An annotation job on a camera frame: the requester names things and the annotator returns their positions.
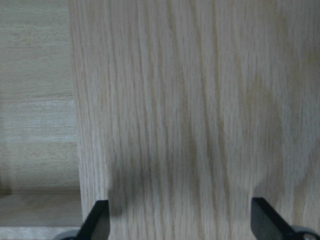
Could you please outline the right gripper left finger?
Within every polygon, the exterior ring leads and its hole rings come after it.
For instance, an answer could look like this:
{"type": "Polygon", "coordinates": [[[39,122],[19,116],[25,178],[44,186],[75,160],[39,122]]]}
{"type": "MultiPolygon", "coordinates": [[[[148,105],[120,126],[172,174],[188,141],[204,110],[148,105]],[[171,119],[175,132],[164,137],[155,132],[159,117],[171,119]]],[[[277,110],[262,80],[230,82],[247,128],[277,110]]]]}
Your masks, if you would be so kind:
{"type": "Polygon", "coordinates": [[[60,240],[108,240],[111,231],[108,200],[98,200],[79,230],[59,234],[60,240]]]}

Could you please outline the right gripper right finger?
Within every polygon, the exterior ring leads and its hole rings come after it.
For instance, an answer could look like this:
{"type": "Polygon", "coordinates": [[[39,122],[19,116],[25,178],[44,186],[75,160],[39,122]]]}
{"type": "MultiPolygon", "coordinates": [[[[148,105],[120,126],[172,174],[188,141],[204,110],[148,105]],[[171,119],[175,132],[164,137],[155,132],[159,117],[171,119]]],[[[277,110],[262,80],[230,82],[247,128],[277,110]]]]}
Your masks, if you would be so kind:
{"type": "Polygon", "coordinates": [[[250,209],[250,229],[257,240],[318,240],[314,230],[289,225],[263,198],[253,197],[250,209]]]}

